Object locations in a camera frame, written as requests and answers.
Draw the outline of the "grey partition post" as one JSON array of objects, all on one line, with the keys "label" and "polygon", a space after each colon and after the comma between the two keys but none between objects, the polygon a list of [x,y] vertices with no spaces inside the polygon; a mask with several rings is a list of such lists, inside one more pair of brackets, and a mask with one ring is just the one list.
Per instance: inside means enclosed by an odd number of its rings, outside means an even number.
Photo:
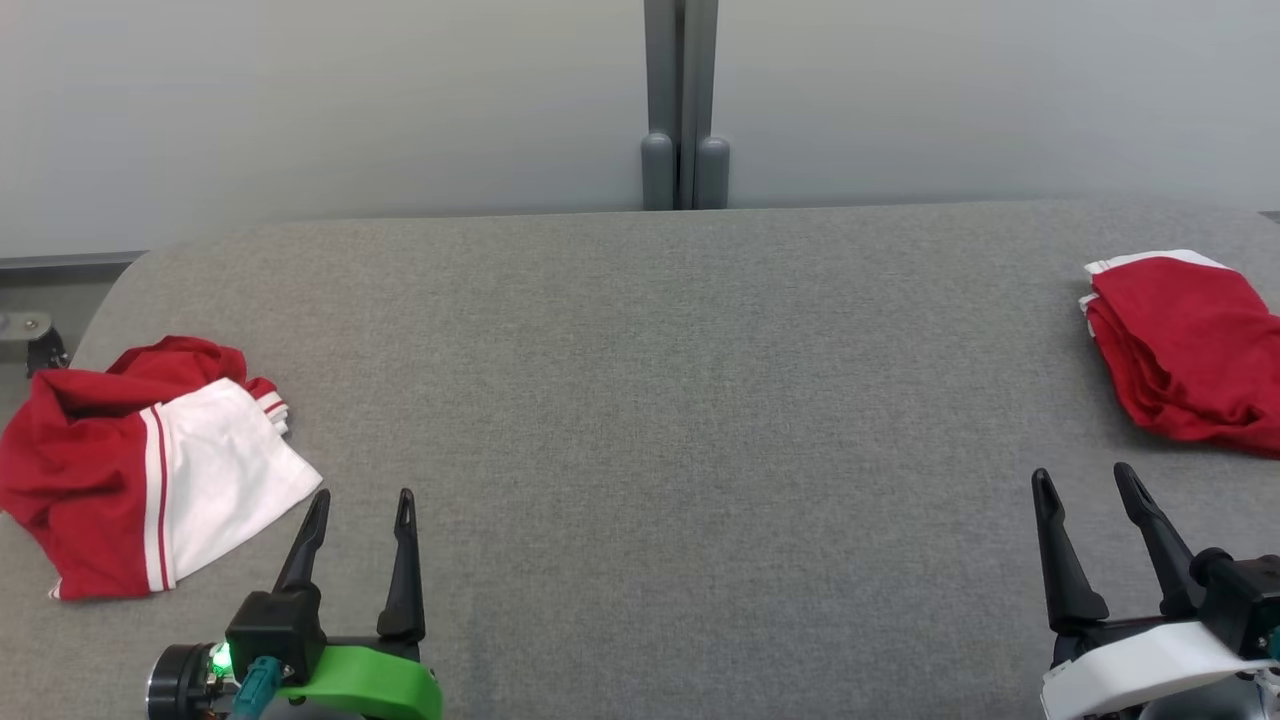
[{"label": "grey partition post", "polygon": [[724,209],[728,140],[712,128],[719,0],[643,0],[648,132],[640,142],[648,211]]}]

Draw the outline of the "red shorts with white waistband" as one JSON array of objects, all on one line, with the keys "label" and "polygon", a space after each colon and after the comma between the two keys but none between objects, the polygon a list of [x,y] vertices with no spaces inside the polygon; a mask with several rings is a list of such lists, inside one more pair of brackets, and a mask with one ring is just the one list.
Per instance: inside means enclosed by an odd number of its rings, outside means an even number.
[{"label": "red shorts with white waistband", "polygon": [[1079,307],[1137,427],[1280,460],[1280,315],[1240,272],[1174,249],[1085,273]]}]

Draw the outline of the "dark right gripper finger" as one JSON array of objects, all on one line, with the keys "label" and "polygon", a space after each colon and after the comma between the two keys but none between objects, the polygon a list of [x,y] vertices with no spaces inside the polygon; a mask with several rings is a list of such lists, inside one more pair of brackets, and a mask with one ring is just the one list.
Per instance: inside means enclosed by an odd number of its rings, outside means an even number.
[{"label": "dark right gripper finger", "polygon": [[1169,516],[1128,462],[1114,464],[1114,479],[1130,523],[1144,541],[1161,591],[1165,618],[1193,618],[1204,588],[1190,574],[1193,555]]},{"label": "dark right gripper finger", "polygon": [[1030,487],[1050,629],[1056,634],[1082,634],[1108,619],[1108,606],[1080,565],[1050,473],[1036,469]]}]

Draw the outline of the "red jersey with white sleeve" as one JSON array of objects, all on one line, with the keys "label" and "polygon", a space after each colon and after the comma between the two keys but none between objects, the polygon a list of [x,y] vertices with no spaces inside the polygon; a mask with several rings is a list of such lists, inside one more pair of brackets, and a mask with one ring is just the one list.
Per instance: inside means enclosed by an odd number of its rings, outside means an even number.
[{"label": "red jersey with white sleeve", "polygon": [[289,415],[238,348],[196,337],[42,370],[0,433],[0,510],[55,568],[52,600],[173,591],[321,484]]}]

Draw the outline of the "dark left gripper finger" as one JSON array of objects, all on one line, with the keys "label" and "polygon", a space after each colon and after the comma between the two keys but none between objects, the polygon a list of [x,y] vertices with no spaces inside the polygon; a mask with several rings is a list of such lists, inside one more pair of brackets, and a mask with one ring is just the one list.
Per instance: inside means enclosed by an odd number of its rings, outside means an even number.
[{"label": "dark left gripper finger", "polygon": [[312,574],[317,551],[323,547],[330,511],[332,493],[320,489],[311,500],[271,592],[274,594],[306,593],[319,596]]},{"label": "dark left gripper finger", "polygon": [[416,502],[410,488],[402,488],[393,524],[396,557],[384,609],[378,616],[383,641],[419,644],[426,634],[420,565]]}]

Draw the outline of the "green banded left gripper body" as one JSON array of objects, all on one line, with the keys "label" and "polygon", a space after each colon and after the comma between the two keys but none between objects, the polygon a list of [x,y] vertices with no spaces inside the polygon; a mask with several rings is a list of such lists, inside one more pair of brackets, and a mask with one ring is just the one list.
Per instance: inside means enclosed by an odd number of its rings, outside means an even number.
[{"label": "green banded left gripper body", "polygon": [[443,720],[444,696],[422,662],[421,641],[339,638],[302,673],[292,651],[276,653],[284,669],[278,696],[366,720]]}]

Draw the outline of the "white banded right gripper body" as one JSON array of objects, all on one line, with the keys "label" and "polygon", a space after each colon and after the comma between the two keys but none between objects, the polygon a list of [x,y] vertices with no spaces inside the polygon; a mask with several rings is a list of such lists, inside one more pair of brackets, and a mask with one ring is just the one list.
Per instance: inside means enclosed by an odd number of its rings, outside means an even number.
[{"label": "white banded right gripper body", "polygon": [[1044,720],[1276,720],[1276,618],[1053,615]]}]

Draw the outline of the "metal bracket with black caster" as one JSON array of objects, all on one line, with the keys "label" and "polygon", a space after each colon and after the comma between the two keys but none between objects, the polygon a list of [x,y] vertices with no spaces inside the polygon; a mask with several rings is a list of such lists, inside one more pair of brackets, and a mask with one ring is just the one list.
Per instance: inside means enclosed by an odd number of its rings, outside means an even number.
[{"label": "metal bracket with black caster", "polygon": [[70,365],[70,355],[50,313],[0,309],[0,345],[24,345],[26,378]]}]

